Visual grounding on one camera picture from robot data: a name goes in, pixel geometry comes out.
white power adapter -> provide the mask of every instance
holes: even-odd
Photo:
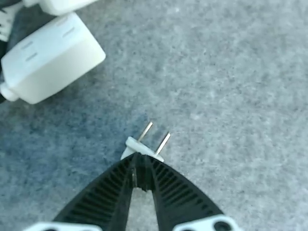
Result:
[[[34,32],[1,60],[9,101],[39,103],[100,64],[106,55],[76,13],[58,17]]]
[[[62,15],[90,5],[98,0],[23,0],[26,7],[39,4],[42,10],[51,15]]]

gray carpet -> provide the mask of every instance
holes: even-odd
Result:
[[[247,231],[308,229],[308,2],[102,0],[78,11],[104,63],[0,106],[0,230],[54,216],[138,137]],[[17,41],[49,21],[23,10]],[[128,230],[157,230],[137,191]]]

white plastic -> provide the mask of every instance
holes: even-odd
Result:
[[[83,225],[74,223],[60,223],[60,222],[40,222],[24,231],[102,231],[102,229],[96,225]]]
[[[204,219],[194,220],[191,222],[186,222],[180,225],[177,225],[173,228],[173,231],[216,231],[214,225],[217,222],[227,223],[231,230],[230,231],[243,231],[236,222],[225,215],[215,215]]]
[[[23,0],[26,7],[39,4],[42,10],[52,15],[62,15],[90,5],[98,0]]]
[[[22,2],[19,2],[0,11],[0,40],[4,42],[9,40],[16,14],[22,7]]]
[[[122,156],[121,156],[121,160],[123,160],[124,158],[128,157],[129,155],[132,155],[136,152],[141,153],[143,155],[149,155],[161,162],[164,162],[164,159],[162,156],[155,154],[155,152],[153,150],[151,150],[149,147],[145,146],[143,143],[135,140],[132,137],[128,137],[128,139],[126,140],[126,149],[123,152]]]
[[[76,13],[58,17],[34,32],[1,60],[9,101],[39,103],[96,67],[105,53]]]

white plug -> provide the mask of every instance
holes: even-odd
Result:
[[[22,9],[23,4],[19,2],[15,5],[1,9],[0,11],[0,40],[7,42],[11,35],[13,23],[17,13]]]
[[[39,4],[48,14],[59,16],[78,10],[98,0],[23,0],[26,7]]]
[[[151,150],[149,147],[145,146],[143,143],[141,143],[141,140],[144,138],[144,136],[146,135],[146,133],[150,130],[151,126],[153,125],[153,122],[150,122],[146,128],[143,130],[142,134],[140,135],[139,139],[136,140],[134,138],[132,138],[131,136],[128,137],[128,139],[126,140],[125,144],[126,144],[126,149],[123,152],[122,156],[121,156],[121,160],[123,160],[124,158],[134,154],[134,153],[141,153],[142,155],[149,155],[161,162],[164,162],[164,159],[162,156],[160,156],[160,152],[163,150],[164,146],[166,145],[166,143],[168,142],[171,134],[168,132],[167,135],[164,137],[163,141],[160,143],[158,149],[154,152],[153,150]]]
[[[1,60],[9,101],[39,103],[100,64],[106,55],[76,13],[58,17],[19,42]]]

metal prong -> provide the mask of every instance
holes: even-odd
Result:
[[[155,152],[155,155],[158,155],[164,148],[164,146],[166,145],[166,143],[168,142],[168,140],[170,139],[170,132],[167,133],[167,135],[164,137],[163,141],[160,143],[158,149]]]
[[[147,134],[147,132],[150,130],[150,128],[152,127],[152,125],[153,125],[153,122],[150,122],[147,126],[146,126],[146,128],[143,130],[143,132],[142,132],[142,134],[140,135],[140,137],[139,137],[139,139],[138,139],[138,142],[140,142],[143,138],[144,138],[144,136]]]

